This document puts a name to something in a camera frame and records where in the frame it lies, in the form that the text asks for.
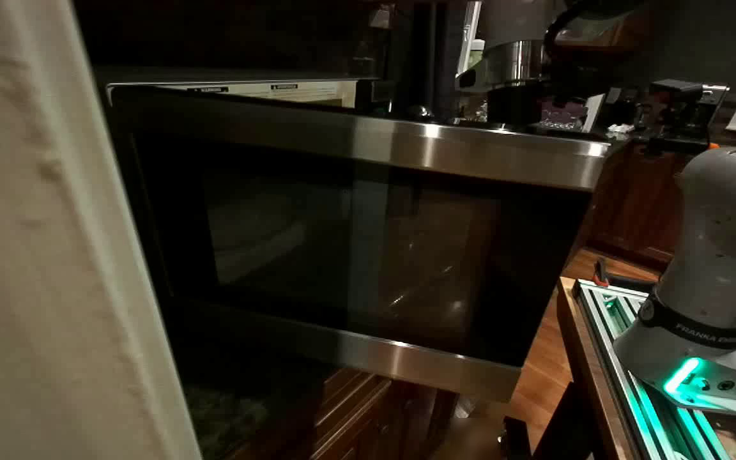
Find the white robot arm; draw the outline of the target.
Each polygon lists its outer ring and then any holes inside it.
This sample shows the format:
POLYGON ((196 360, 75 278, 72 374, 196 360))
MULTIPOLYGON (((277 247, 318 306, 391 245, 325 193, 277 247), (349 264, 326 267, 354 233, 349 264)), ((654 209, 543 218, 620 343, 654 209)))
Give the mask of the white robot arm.
POLYGON ((672 405, 736 417, 736 145, 690 158, 680 189, 676 250, 612 350, 672 405))

